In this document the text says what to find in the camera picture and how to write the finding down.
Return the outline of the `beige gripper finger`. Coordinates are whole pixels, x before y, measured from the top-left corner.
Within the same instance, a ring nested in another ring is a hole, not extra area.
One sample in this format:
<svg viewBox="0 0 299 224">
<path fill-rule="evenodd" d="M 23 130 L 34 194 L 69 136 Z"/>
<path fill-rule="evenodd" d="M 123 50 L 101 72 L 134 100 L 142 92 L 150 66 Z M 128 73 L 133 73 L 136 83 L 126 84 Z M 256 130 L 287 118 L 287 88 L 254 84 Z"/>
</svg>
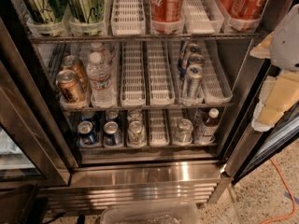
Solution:
<svg viewBox="0 0 299 224">
<path fill-rule="evenodd" d="M 268 76 L 263 82 L 251 127 L 258 132 L 269 131 L 298 100 L 298 72 L 282 72 L 277 77 Z"/>
<path fill-rule="evenodd" d="M 249 53 L 250 56 L 258 59 L 270 58 L 270 45 L 274 33 L 270 33 L 261 43 L 255 46 Z"/>
</svg>

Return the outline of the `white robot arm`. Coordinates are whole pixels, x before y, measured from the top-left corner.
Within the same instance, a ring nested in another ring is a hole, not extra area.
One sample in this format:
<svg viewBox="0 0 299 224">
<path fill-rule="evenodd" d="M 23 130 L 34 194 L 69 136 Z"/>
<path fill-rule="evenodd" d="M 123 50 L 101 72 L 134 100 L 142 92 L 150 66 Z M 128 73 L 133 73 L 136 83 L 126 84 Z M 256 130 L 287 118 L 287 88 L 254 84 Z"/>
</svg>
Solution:
<svg viewBox="0 0 299 224">
<path fill-rule="evenodd" d="M 252 128 L 266 132 L 299 100 L 299 5 L 292 7 L 250 55 L 269 59 L 271 64 L 281 69 L 278 76 L 268 76 L 263 82 L 253 112 Z"/>
</svg>

